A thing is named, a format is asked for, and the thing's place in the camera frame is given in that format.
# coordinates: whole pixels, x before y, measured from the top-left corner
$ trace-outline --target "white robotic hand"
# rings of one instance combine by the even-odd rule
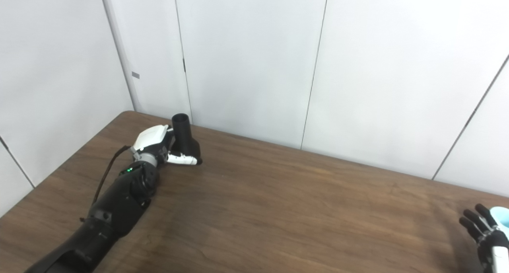
[[[163,163],[186,165],[202,163],[200,145],[191,136],[189,117],[186,114],[177,114],[171,121],[173,128],[158,125],[138,135],[131,150],[135,160],[143,160],[154,166]]]

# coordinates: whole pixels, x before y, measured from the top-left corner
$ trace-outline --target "white wall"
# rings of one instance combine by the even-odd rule
[[[190,115],[175,0],[107,0],[107,5],[136,110],[167,118]]]
[[[325,0],[177,0],[196,125],[299,148]]]
[[[507,0],[328,0],[302,148],[433,177],[509,53]]]
[[[0,168],[2,169],[0,216],[2,216],[27,195],[32,186],[2,144],[0,144]]]
[[[435,180],[509,197],[508,109],[506,65]]]
[[[0,135],[36,185],[132,104],[102,0],[0,0],[0,24]]]

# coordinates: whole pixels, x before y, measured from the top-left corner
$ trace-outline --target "brown table surface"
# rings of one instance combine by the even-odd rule
[[[79,226],[112,155],[169,120],[124,112],[0,218],[0,271]],[[481,272],[463,209],[509,199],[193,127],[201,166],[160,168],[151,207],[96,272]],[[122,154],[105,186],[130,162]]]

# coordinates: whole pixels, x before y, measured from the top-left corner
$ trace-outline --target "black cable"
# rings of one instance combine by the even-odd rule
[[[99,197],[99,193],[101,192],[101,188],[102,188],[102,184],[104,184],[104,181],[106,180],[106,177],[109,173],[109,170],[111,168],[111,166],[113,166],[113,162],[115,162],[115,160],[117,159],[117,157],[125,152],[126,150],[129,150],[129,148],[131,148],[131,146],[122,146],[122,148],[120,148],[120,150],[118,150],[114,155],[113,155],[113,158],[111,159],[111,161],[109,162],[109,165],[108,167],[106,168],[106,171],[104,172],[104,175],[102,176],[101,178],[101,181],[99,182],[99,186],[97,187],[97,191],[96,191],[96,194],[94,196],[94,200],[92,201],[92,205],[97,201],[97,197]]]

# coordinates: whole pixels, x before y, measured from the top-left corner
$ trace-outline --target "robot finger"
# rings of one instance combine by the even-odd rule
[[[472,238],[477,242],[479,242],[480,238],[484,235],[481,233],[481,231],[478,230],[478,228],[468,220],[466,217],[460,217],[460,224],[467,229],[468,233]]]
[[[484,219],[486,219],[486,222],[488,223],[489,226],[491,227],[497,226],[497,222],[491,216],[489,209],[487,209],[485,206],[479,203],[476,205],[476,210],[482,217],[484,217]]]
[[[482,221],[479,215],[476,215],[476,213],[470,209],[465,209],[463,215],[465,215],[465,217],[473,222],[481,232],[491,231],[491,229],[484,223],[484,221]]]

